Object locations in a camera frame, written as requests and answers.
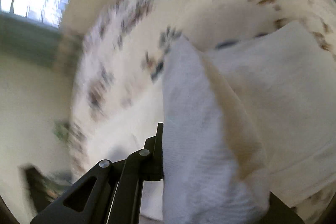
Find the floral bed sheet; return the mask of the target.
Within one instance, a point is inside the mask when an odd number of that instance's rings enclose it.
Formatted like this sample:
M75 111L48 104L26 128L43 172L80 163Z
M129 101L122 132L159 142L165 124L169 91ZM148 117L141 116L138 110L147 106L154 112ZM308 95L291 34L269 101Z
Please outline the floral bed sheet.
M75 77L73 178L101 159L124 159L164 126L163 72L178 39L208 52L291 22L313 35L335 68L335 0L114 0L104 7L84 38ZM163 187L163 179L144 184L141 223L165 223ZM335 182L287 206L305 223L321 223L334 202Z

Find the white pant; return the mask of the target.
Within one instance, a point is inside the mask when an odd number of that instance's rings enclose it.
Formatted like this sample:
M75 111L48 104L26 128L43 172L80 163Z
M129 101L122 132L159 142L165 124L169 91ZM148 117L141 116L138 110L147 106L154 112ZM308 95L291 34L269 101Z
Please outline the white pant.
M208 52L180 38L162 90L165 223L252 223L271 194L335 182L334 60L300 23Z

